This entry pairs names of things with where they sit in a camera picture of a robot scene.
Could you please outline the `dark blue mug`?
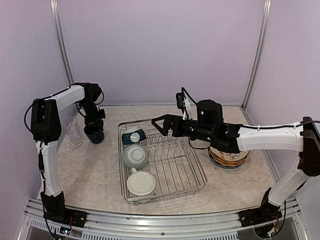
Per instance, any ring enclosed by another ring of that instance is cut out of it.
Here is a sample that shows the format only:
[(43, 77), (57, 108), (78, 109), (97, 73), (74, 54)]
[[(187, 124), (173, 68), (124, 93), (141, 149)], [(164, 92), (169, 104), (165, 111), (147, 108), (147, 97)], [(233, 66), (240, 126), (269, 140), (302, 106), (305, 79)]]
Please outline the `dark blue mug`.
[(93, 144), (100, 144), (105, 138), (103, 124), (101, 122), (86, 125), (84, 127), (84, 133)]

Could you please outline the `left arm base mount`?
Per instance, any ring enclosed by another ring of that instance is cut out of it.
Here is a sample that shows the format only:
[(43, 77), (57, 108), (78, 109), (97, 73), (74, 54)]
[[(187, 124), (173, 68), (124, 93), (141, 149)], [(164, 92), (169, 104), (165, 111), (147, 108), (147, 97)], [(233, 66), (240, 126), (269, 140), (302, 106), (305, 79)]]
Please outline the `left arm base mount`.
[(82, 210), (67, 208), (63, 191), (57, 196), (46, 195), (41, 192), (40, 196), (44, 207), (43, 217), (46, 220), (71, 227), (84, 228), (88, 214)]

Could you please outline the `yellow polka dot plate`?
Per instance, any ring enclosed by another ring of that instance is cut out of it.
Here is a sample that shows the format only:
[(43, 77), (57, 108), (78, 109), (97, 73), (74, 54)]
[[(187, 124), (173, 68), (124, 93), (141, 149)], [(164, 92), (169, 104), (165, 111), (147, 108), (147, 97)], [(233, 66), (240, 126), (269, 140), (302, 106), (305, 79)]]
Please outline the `yellow polka dot plate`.
[(250, 151), (241, 151), (240, 153), (226, 153), (216, 149), (210, 149), (209, 154), (219, 165), (227, 168), (238, 167), (245, 162)]
[(215, 155), (212, 155), (212, 156), (213, 156), (217, 161), (219, 161), (219, 163), (220, 163), (221, 165), (235, 165), (236, 163), (240, 163), (240, 162), (246, 160), (246, 158), (245, 158), (245, 159), (242, 159), (242, 160), (240, 160), (240, 161), (224, 161), (224, 160), (221, 160), (221, 159), (217, 158)]

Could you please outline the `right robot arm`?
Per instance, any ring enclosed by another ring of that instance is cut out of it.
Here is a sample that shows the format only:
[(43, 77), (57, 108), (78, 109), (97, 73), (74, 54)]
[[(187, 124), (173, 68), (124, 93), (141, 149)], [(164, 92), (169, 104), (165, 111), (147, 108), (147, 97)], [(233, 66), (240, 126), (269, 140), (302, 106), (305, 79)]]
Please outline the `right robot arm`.
[(163, 136), (171, 131), (173, 137), (204, 141), (225, 153), (297, 152), (299, 159), (267, 192), (266, 203), (257, 208), (255, 216), (260, 222), (268, 221), (275, 214), (275, 207), (282, 205), (308, 179), (320, 174), (320, 133), (310, 117), (287, 125), (252, 126), (165, 114), (153, 118), (151, 123)]

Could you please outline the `blue polka dot plate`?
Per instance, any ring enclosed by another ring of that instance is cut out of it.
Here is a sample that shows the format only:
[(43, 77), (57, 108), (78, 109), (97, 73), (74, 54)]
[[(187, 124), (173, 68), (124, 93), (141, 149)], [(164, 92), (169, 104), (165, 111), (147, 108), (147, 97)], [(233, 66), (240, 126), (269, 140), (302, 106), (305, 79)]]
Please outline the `blue polka dot plate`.
[(232, 170), (232, 169), (238, 169), (241, 165), (243, 165), (245, 163), (246, 160), (242, 161), (242, 162), (238, 162), (236, 164), (220, 164), (219, 161), (217, 161), (211, 154), (209, 155), (209, 159), (218, 167), (222, 168), (222, 169), (226, 169), (226, 170)]

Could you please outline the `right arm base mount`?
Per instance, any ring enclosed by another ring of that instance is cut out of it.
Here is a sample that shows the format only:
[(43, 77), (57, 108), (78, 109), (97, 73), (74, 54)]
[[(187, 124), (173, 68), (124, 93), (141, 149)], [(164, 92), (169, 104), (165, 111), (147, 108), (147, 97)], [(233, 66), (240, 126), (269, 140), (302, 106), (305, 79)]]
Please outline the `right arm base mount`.
[(263, 195), (261, 204), (256, 208), (249, 208), (238, 213), (242, 227), (248, 227), (280, 219), (283, 215), (279, 206), (269, 203), (269, 188)]

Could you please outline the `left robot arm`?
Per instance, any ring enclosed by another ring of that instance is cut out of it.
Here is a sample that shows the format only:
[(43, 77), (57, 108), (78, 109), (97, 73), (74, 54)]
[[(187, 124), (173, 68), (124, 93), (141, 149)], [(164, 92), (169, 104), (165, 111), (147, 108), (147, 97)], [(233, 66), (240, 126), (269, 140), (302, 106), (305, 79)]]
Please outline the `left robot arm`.
[(84, 110), (84, 133), (93, 144), (104, 138), (104, 109), (96, 101), (104, 95), (97, 83), (74, 83), (51, 96), (35, 99), (26, 110), (31, 113), (30, 124), (25, 127), (32, 134), (38, 154), (38, 169), (43, 181), (43, 201), (64, 198), (57, 167), (58, 140), (62, 133), (60, 112), (78, 103)]

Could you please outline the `teal white ceramic bowl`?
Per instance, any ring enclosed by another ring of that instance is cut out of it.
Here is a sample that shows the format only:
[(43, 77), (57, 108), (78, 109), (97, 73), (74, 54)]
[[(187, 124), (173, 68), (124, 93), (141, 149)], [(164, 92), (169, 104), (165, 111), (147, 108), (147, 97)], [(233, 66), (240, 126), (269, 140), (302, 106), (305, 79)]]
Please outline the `teal white ceramic bowl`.
[(146, 138), (145, 131), (141, 128), (127, 129), (121, 135), (121, 141), (124, 145), (136, 144), (146, 140)]

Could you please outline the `white ceramic mug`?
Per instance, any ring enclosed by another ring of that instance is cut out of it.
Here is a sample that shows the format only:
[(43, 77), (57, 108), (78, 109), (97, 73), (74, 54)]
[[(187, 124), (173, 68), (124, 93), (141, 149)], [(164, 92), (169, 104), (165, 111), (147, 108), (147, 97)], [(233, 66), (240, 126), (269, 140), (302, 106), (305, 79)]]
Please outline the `white ceramic mug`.
[(133, 197), (148, 197), (155, 193), (156, 179), (146, 171), (131, 168), (131, 175), (126, 180), (126, 186)]

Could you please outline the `clear glass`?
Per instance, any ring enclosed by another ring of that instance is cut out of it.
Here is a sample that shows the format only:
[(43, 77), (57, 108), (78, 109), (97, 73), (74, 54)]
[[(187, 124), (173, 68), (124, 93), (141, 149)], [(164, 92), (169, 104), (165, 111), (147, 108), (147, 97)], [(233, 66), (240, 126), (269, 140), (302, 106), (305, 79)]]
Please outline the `clear glass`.
[(77, 135), (79, 133), (79, 124), (76, 117), (71, 116), (64, 120), (64, 128), (67, 135)]
[(84, 138), (80, 128), (67, 130), (66, 133), (74, 145), (80, 146), (84, 143)]

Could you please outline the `cream bird pattern plate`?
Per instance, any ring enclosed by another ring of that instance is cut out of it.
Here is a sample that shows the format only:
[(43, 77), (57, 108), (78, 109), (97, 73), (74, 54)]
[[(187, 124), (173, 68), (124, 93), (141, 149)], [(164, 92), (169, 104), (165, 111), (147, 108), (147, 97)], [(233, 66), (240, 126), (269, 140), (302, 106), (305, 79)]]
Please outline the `cream bird pattern plate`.
[(248, 157), (250, 151), (241, 151), (240, 153), (227, 153), (217, 150), (213, 147), (209, 148), (209, 152), (215, 155), (216, 158), (226, 161), (226, 162), (237, 162)]

